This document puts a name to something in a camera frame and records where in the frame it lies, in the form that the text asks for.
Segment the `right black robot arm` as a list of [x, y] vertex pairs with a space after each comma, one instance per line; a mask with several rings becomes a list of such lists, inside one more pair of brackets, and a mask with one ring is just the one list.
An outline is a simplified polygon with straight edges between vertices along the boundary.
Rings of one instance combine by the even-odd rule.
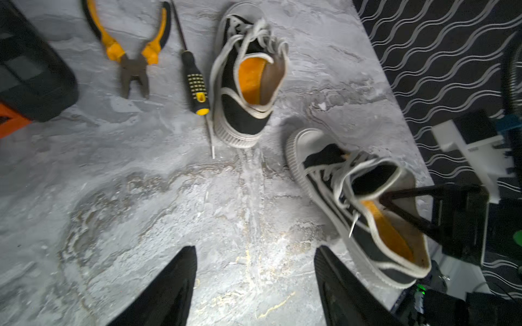
[[[521, 175], [521, 117], [493, 121], [474, 111], [432, 128], [445, 152], [457, 150], [479, 178], [477, 185], [419, 187], [388, 192], [383, 206], [435, 240], [445, 255], [482, 266], [489, 251], [521, 257], [521, 201], [503, 198], [498, 180]], [[471, 291], [457, 299], [433, 289], [415, 293], [415, 309], [428, 325], [520, 325], [521, 302]]]

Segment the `black yellow screwdriver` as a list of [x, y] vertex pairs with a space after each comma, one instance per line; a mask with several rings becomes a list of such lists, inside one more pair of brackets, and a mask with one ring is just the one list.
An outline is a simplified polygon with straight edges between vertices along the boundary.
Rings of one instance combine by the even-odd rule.
[[205, 118], [205, 125], [209, 135], [209, 146], [212, 159], [216, 157], [215, 147], [213, 144], [213, 133], [211, 128], [210, 112], [211, 106], [208, 97], [207, 86], [205, 79], [197, 67], [194, 54], [188, 49], [186, 39], [184, 37], [183, 28], [178, 16], [178, 11], [175, 7], [174, 1], [171, 1], [173, 17], [178, 30], [179, 38], [182, 44], [182, 65], [184, 70], [185, 82], [188, 90], [188, 97], [190, 100], [190, 111], [198, 116]]

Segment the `yellow insole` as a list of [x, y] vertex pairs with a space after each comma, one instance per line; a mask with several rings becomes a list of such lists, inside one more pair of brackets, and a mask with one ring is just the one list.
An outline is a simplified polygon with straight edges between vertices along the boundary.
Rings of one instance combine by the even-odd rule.
[[391, 225], [381, 209], [370, 200], [364, 200], [362, 203], [372, 213], [379, 236], [386, 246], [394, 253], [407, 259], [409, 262], [414, 262], [413, 251], [406, 243], [405, 239], [399, 234], [397, 229]]
[[268, 63], [264, 58], [246, 58], [239, 66], [239, 85], [243, 98], [251, 105], [260, 104], [262, 76]]

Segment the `black white sneaker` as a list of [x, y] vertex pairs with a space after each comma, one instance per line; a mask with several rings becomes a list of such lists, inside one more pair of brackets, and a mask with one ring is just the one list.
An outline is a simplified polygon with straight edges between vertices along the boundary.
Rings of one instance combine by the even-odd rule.
[[212, 130], [233, 148], [252, 148], [273, 114], [287, 75], [289, 46], [265, 13], [247, 1], [232, 4], [218, 25], [212, 87]]
[[[414, 188], [411, 170], [394, 158], [344, 147], [318, 128], [293, 132], [285, 156], [293, 178], [334, 224], [363, 278], [406, 289], [429, 274], [425, 235], [379, 202], [386, 192]], [[381, 209], [413, 251], [414, 262], [386, 246], [364, 200]]]

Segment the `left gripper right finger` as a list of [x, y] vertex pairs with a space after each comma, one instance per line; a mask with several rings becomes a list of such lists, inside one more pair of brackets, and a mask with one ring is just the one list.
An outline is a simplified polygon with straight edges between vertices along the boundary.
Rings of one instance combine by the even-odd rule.
[[314, 267], [327, 325], [402, 324], [329, 247], [316, 249]]

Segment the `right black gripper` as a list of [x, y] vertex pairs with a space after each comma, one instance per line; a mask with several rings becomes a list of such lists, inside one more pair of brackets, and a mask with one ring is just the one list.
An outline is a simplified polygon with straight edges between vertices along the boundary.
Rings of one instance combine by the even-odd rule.
[[441, 151], [462, 154], [480, 183], [394, 190], [381, 196], [381, 204], [440, 243], [438, 225], [409, 213], [393, 200], [419, 196], [441, 199], [434, 216], [451, 224], [445, 232], [455, 236], [462, 250], [452, 254], [455, 258], [482, 266], [490, 251], [520, 260], [521, 200], [502, 197], [500, 181], [521, 181], [521, 118], [507, 114], [491, 120], [478, 110], [438, 124], [432, 133]]

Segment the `black plastic tool case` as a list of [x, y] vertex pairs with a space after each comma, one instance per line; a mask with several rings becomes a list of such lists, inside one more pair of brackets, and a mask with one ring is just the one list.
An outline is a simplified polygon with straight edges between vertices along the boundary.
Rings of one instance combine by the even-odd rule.
[[1, 137], [76, 104], [76, 76], [12, 1], [1, 2]]

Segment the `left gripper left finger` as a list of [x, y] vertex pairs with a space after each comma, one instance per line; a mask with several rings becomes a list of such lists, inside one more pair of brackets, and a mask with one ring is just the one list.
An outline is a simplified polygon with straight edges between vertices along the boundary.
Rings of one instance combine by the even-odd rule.
[[196, 247], [183, 247], [110, 325], [185, 325], [196, 275]]

